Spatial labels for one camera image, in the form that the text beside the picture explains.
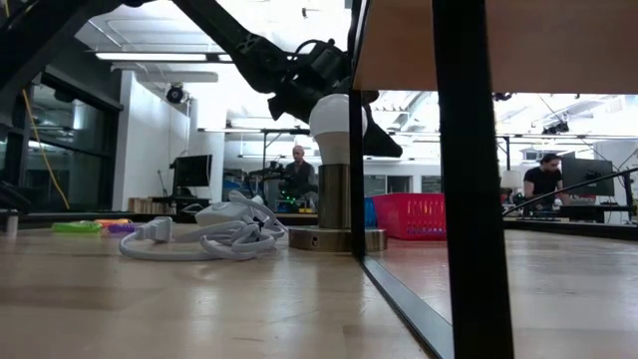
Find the blue bin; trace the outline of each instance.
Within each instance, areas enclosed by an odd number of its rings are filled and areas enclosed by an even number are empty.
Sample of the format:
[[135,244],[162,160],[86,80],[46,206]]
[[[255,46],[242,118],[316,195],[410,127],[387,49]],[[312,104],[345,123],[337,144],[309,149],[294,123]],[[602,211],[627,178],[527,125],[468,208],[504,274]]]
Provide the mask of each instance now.
[[375,212],[375,203],[372,201],[370,197],[366,197],[365,201],[365,210],[366,210],[366,226],[367,227],[376,227],[377,226],[377,213]]

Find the wall pillar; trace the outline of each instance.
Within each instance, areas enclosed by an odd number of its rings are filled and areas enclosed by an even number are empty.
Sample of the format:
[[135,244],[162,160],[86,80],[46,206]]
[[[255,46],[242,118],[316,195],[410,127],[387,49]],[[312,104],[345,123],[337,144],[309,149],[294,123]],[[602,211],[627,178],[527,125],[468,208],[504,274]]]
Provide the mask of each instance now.
[[188,155],[212,155],[210,188],[196,188],[195,194],[198,197],[211,198],[213,202],[222,200],[224,133],[200,132],[197,129],[224,129],[226,111],[226,105],[220,98],[193,99],[190,102]]

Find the monitor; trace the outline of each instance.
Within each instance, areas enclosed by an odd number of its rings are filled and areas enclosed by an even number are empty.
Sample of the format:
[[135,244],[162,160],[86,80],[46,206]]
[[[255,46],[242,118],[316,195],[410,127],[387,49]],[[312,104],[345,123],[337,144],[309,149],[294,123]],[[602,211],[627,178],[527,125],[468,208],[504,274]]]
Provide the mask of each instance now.
[[174,187],[209,186],[212,155],[176,158]]
[[[602,160],[563,158],[561,160],[561,167],[562,184],[564,187],[611,175],[614,172],[613,164],[610,161]],[[590,185],[570,190],[568,193],[613,196],[615,195],[614,180],[606,179],[598,181]]]

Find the plug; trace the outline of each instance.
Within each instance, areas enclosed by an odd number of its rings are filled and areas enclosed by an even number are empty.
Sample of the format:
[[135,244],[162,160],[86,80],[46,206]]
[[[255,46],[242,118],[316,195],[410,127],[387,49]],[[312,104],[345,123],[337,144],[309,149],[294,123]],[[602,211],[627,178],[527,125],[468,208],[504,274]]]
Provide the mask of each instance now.
[[137,240],[150,239],[155,242],[168,243],[172,238],[172,219],[170,217],[156,217],[139,226],[137,231]]

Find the security camera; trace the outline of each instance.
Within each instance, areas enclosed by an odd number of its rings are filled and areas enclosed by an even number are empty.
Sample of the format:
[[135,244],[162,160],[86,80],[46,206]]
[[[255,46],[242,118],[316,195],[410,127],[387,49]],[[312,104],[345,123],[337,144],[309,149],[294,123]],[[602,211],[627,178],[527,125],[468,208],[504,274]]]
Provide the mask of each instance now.
[[166,100],[172,104],[183,104],[188,101],[190,95],[183,88],[183,84],[170,84],[170,89],[166,92]]

